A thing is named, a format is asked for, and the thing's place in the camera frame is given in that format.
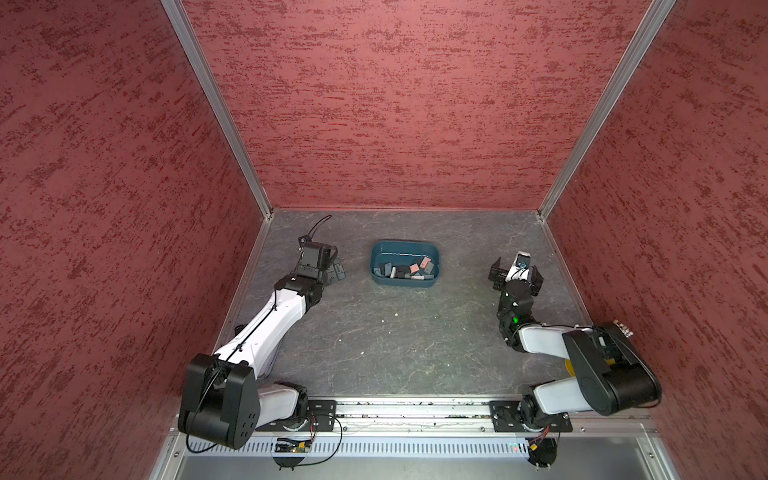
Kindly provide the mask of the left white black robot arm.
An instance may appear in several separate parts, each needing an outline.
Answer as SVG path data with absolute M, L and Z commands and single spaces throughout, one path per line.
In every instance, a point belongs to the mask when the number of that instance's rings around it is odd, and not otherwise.
M 303 428 L 310 419 L 306 388 L 265 384 L 288 331 L 322 299 L 324 287 L 346 277 L 334 258 L 319 271 L 301 266 L 281 278 L 264 307 L 232 340 L 212 354 L 196 355 L 185 372 L 178 429 L 213 447 L 239 449 L 255 430 L 286 421 Z

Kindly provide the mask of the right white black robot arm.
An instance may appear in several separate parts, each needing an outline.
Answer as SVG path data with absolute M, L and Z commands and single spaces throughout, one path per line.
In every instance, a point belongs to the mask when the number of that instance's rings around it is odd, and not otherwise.
M 570 366 L 567 378 L 526 388 L 513 406 L 492 407 L 495 417 L 511 420 L 527 432 L 548 433 L 570 413 L 611 416 L 661 402 L 661 383 L 630 342 L 631 332 L 623 324 L 570 326 L 536 321 L 533 305 L 543 276 L 528 253 L 518 253 L 510 267 L 496 260 L 488 279 L 499 292 L 496 317 L 505 344 L 519 353 L 560 358 Z

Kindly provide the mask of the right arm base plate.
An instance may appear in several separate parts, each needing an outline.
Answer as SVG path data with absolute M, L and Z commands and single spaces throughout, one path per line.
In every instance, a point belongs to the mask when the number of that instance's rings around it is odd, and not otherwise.
M 550 433 L 571 433 L 573 425 L 566 413 L 549 416 L 542 426 L 527 426 L 519 407 L 519 401 L 490 401 L 489 415 L 496 433 L 524 433 L 539 435 L 546 428 Z

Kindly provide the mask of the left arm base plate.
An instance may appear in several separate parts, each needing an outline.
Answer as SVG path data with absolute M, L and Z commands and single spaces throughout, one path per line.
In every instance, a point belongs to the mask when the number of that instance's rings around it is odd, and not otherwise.
M 293 412 L 283 423 L 283 429 L 290 432 L 331 432 L 336 425 L 337 402 L 335 400 L 300 400 Z

